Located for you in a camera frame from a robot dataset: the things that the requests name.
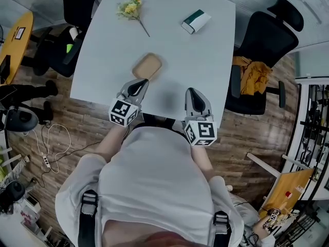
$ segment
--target bouquet of flowers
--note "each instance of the bouquet of flowers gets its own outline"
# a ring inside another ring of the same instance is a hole
[[[117,14],[119,16],[123,16],[128,18],[129,20],[137,20],[140,25],[143,27],[143,29],[145,30],[146,34],[149,35],[149,33],[147,32],[147,30],[145,29],[140,16],[139,16],[139,10],[142,6],[142,1],[141,0],[129,0],[123,3],[120,3],[118,5],[118,12]]]

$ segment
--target black and white marker cube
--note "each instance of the black and white marker cube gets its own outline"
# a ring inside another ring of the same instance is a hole
[[[138,110],[138,106],[115,98],[108,111],[109,120],[126,127],[137,117]]]
[[[217,140],[214,121],[188,121],[184,131],[191,146],[210,146]]]

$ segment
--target chair armrest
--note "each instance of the chair armrest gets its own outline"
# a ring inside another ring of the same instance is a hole
[[[69,53],[66,54],[66,57],[63,60],[63,64],[68,65],[71,62],[71,60],[75,57],[75,55],[79,53],[79,50],[82,46],[82,42],[83,40],[81,39],[77,39],[77,38],[74,39],[73,47],[71,48]]]
[[[231,95],[235,98],[240,98],[241,94],[241,69],[238,65],[232,65],[231,69]]]
[[[282,81],[279,81],[279,88],[266,87],[266,92],[279,96],[280,108],[284,108],[286,106],[286,89]]]
[[[51,27],[48,27],[43,34],[41,35],[41,37],[39,38],[39,41],[36,44],[36,47],[39,47],[41,45],[42,42],[44,42],[44,40],[46,39],[46,37],[49,35],[49,33],[52,31]]]

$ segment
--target round wooden table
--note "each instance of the round wooden table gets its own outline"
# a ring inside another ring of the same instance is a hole
[[[27,12],[15,23],[9,31],[0,52],[0,63],[6,55],[10,56],[10,74],[4,84],[10,84],[14,79],[24,57],[33,27],[33,14]]]

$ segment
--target black strap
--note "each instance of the black strap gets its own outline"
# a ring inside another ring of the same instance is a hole
[[[95,216],[98,206],[98,195],[87,190],[82,195],[79,223],[79,247],[95,247]]]
[[[213,224],[216,226],[214,247],[228,246],[232,233],[228,215],[223,211],[216,212],[214,215]]]

